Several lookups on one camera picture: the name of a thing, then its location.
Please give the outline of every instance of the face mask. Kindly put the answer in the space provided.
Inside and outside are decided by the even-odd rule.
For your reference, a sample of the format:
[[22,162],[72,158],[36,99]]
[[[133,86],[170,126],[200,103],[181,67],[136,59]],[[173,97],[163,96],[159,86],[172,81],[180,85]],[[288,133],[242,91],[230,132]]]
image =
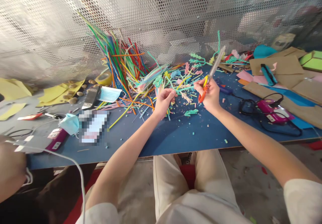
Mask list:
[[59,127],[63,128],[69,135],[79,132],[78,116],[67,113],[66,117],[59,123]]
[[121,94],[121,89],[102,87],[98,100],[104,102],[115,102]]

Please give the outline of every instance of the blue table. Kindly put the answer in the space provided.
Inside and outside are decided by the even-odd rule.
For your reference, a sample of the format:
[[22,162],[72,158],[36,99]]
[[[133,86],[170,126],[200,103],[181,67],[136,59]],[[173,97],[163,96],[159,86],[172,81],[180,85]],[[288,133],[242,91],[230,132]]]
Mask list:
[[[203,70],[204,72],[208,72],[209,68],[206,67]],[[236,80],[238,78],[235,73],[225,74],[217,71],[215,77],[219,77],[221,84],[226,85],[227,88],[233,89],[235,95],[245,99],[259,99],[257,96],[242,89],[242,85]],[[173,106],[172,111],[175,112],[175,114],[171,114],[171,121],[164,118],[159,123],[145,144],[142,152],[140,153],[140,157],[241,146],[239,141],[226,129],[226,127],[212,116],[203,107],[203,105],[197,104],[197,109],[199,110],[198,114],[192,115],[191,117],[183,116],[186,110],[194,109],[194,105],[183,106],[183,102],[185,101],[181,96],[176,98],[176,104],[178,107],[175,105]],[[257,120],[254,120],[250,116],[239,114],[239,99],[233,96],[227,96],[220,93],[220,104],[228,112],[256,129],[264,132],[278,142],[300,140],[302,140],[302,142],[307,142],[310,139],[312,140],[317,138],[317,134],[312,128],[303,130],[303,135],[301,137],[291,137],[265,131],[259,125]],[[123,108],[121,108],[121,110],[116,109],[111,111],[110,122],[113,123],[124,111],[125,110]],[[108,161],[112,154],[143,123],[143,120],[139,117],[134,120],[135,117],[136,116],[134,114],[128,114],[128,116],[124,116],[110,132],[103,132],[98,146],[81,146],[78,139],[70,136],[57,152],[75,159],[79,164]],[[145,114],[143,119],[146,120],[147,118],[148,116]],[[294,129],[290,126],[281,127],[269,124],[266,124],[265,126],[278,131],[294,132]],[[322,135],[322,130],[317,128],[315,129],[320,135]],[[45,153],[29,155],[29,167],[31,169],[67,166],[72,164],[73,163],[69,160]]]

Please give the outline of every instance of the metal mesh wall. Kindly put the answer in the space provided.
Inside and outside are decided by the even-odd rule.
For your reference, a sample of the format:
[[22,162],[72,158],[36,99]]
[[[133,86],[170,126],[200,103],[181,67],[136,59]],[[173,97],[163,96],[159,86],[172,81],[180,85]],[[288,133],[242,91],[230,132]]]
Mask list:
[[77,10],[173,64],[189,53],[210,58],[218,30],[226,53],[300,34],[320,7],[321,0],[0,0],[0,77],[49,86],[97,76],[103,55]]

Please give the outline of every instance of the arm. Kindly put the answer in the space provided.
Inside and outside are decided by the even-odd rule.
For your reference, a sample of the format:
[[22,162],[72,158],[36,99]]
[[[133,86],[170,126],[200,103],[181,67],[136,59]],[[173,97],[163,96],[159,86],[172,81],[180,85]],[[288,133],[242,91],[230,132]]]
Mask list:
[[[200,85],[203,82],[204,80],[195,83],[195,89],[199,93],[203,91]],[[203,101],[205,108],[273,173],[281,186],[291,179],[307,179],[322,183],[283,145],[222,109],[219,104],[219,87],[213,79],[209,84],[209,93]]]
[[6,140],[13,138],[0,136],[0,203],[15,194],[26,180],[26,154],[14,152],[17,146]]
[[174,101],[175,90],[164,89],[157,98],[153,114],[142,126],[112,155],[98,177],[86,202],[86,210],[108,202],[117,207],[118,192],[122,181],[132,169],[143,146],[152,131],[166,115],[170,101]]

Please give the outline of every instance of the floor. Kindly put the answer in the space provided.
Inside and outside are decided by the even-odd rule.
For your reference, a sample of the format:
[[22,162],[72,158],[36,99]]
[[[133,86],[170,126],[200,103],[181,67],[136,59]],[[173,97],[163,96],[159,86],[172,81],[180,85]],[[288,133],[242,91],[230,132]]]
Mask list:
[[[302,145],[287,148],[322,178],[322,151]],[[252,217],[258,224],[289,223],[283,190],[269,170],[262,169],[263,166],[246,150],[223,151],[221,155],[237,203],[245,216]],[[155,223],[153,161],[137,162],[122,189],[118,206],[121,223]]]

